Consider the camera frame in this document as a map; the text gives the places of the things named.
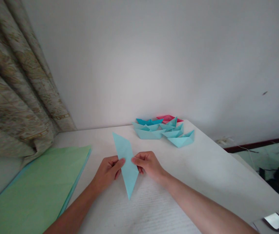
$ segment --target folded blue paper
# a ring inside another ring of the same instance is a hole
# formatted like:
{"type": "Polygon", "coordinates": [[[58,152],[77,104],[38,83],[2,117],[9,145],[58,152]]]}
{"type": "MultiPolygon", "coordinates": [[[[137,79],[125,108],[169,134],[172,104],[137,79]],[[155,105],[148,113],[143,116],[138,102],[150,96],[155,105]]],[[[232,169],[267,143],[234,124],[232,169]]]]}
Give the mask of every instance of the folded blue paper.
{"type": "Polygon", "coordinates": [[[170,130],[172,130],[173,128],[175,128],[174,126],[166,125],[166,124],[163,124],[163,123],[161,123],[161,124],[159,124],[159,125],[160,125],[160,127],[161,127],[162,129],[165,129],[166,131],[170,131],[170,130]]]}
{"type": "Polygon", "coordinates": [[[160,139],[162,137],[162,133],[166,130],[158,130],[158,131],[145,131],[141,129],[134,129],[139,138],[141,139],[160,139]]]}
{"type": "Polygon", "coordinates": [[[168,122],[166,125],[176,127],[176,123],[177,123],[177,117],[175,117],[174,119],[172,119],[172,120],[171,120],[170,122],[168,122]]]}
{"type": "Polygon", "coordinates": [[[168,138],[168,140],[172,142],[176,147],[181,148],[194,142],[195,131],[193,130],[185,135],[182,135],[181,137],[168,138]]]}
{"type": "Polygon", "coordinates": [[[156,131],[158,128],[159,128],[159,124],[154,124],[154,125],[141,125],[139,123],[135,123],[135,122],[132,122],[133,126],[135,129],[141,129],[141,130],[144,130],[144,131],[156,131]]]}
{"type": "Polygon", "coordinates": [[[165,132],[162,133],[166,138],[176,138],[179,137],[182,134],[182,131],[171,131],[171,132],[165,132]]]}
{"type": "Polygon", "coordinates": [[[162,123],[162,121],[163,121],[163,119],[160,119],[160,120],[155,120],[155,121],[152,121],[151,119],[150,120],[147,120],[147,121],[145,121],[145,120],[142,120],[142,119],[136,119],[137,120],[137,122],[139,123],[139,124],[141,124],[141,125],[148,125],[148,126],[150,126],[150,125],[154,125],[154,124],[159,124],[159,123],[162,123]]]}
{"type": "Polygon", "coordinates": [[[116,145],[119,160],[121,158],[125,158],[125,164],[121,168],[121,171],[125,183],[127,196],[130,199],[138,176],[138,168],[131,161],[132,157],[134,157],[132,146],[127,139],[119,136],[118,134],[112,133],[112,135],[114,143],[116,145]]]}
{"type": "Polygon", "coordinates": [[[181,131],[182,134],[184,133],[184,123],[182,123],[181,125],[179,125],[178,127],[175,127],[171,130],[172,132],[173,131],[181,131]]]}

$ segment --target paper boat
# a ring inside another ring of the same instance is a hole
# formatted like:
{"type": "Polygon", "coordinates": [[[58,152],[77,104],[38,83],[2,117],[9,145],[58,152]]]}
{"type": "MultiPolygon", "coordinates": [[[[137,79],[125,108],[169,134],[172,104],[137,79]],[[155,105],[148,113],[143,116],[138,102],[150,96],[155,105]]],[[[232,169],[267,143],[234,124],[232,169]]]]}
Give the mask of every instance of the paper boat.
{"type": "Polygon", "coordinates": [[[174,119],[172,119],[172,120],[171,120],[170,122],[168,122],[166,125],[176,127],[176,123],[177,123],[177,117],[175,117],[174,119]]]}
{"type": "MultiPolygon", "coordinates": [[[[164,116],[159,116],[157,117],[157,119],[163,119],[162,123],[167,124],[168,122],[170,122],[172,119],[174,119],[174,116],[171,115],[164,115],[164,116]]],[[[177,119],[177,122],[183,122],[183,120],[181,119],[177,119]]]]}
{"type": "Polygon", "coordinates": [[[139,123],[135,123],[135,122],[132,122],[133,126],[135,129],[141,129],[141,130],[145,130],[145,131],[156,131],[158,128],[159,128],[159,124],[154,124],[154,125],[141,125],[139,123]]]}
{"type": "Polygon", "coordinates": [[[158,131],[145,131],[141,129],[134,129],[139,138],[141,139],[160,139],[162,137],[162,133],[164,133],[166,130],[158,130],[158,131]]]}
{"type": "Polygon", "coordinates": [[[162,133],[164,136],[166,136],[166,138],[176,138],[179,137],[180,135],[182,135],[181,131],[171,131],[171,132],[165,132],[162,133]]]}
{"type": "Polygon", "coordinates": [[[181,137],[168,138],[168,140],[172,142],[176,147],[181,148],[194,142],[195,131],[193,130],[185,135],[182,135],[181,137]]]}
{"type": "Polygon", "coordinates": [[[170,131],[170,130],[172,130],[173,128],[175,128],[174,126],[170,126],[170,125],[166,125],[166,124],[159,124],[160,125],[160,127],[162,128],[162,129],[165,129],[166,131],[170,131]]]}
{"type": "Polygon", "coordinates": [[[183,133],[184,133],[184,124],[182,123],[178,127],[173,128],[171,131],[162,134],[165,135],[167,138],[175,138],[175,137],[179,137],[183,133]]]}
{"type": "Polygon", "coordinates": [[[155,121],[152,121],[151,119],[148,120],[148,121],[145,121],[145,120],[142,120],[142,119],[136,119],[137,122],[141,125],[147,125],[147,126],[150,126],[150,125],[154,125],[154,124],[159,124],[159,123],[162,123],[163,119],[160,119],[160,120],[155,120],[155,121]]]}

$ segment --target white wall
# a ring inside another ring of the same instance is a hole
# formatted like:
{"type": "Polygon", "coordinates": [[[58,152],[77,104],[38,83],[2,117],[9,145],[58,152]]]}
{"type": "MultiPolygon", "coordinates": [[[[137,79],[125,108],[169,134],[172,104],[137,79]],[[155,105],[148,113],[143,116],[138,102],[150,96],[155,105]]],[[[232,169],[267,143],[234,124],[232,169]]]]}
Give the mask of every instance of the white wall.
{"type": "Polygon", "coordinates": [[[78,129],[172,114],[279,138],[279,1],[22,1],[78,129]]]}

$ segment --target patterned curtain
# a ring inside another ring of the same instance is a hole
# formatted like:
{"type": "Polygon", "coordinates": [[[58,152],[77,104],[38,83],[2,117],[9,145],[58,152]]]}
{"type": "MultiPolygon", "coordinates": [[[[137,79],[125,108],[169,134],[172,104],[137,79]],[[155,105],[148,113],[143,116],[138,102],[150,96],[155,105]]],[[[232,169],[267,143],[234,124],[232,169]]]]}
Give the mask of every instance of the patterned curtain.
{"type": "Polygon", "coordinates": [[[74,130],[20,0],[0,0],[0,155],[24,166],[74,130]]]}

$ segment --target green paper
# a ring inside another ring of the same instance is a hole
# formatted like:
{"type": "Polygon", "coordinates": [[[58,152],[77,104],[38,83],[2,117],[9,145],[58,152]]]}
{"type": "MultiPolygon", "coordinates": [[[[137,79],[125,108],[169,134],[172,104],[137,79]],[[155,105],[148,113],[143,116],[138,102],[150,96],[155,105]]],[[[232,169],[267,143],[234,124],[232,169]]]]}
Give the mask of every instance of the green paper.
{"type": "Polygon", "coordinates": [[[43,233],[58,214],[91,147],[50,148],[0,195],[0,233],[43,233]]]}

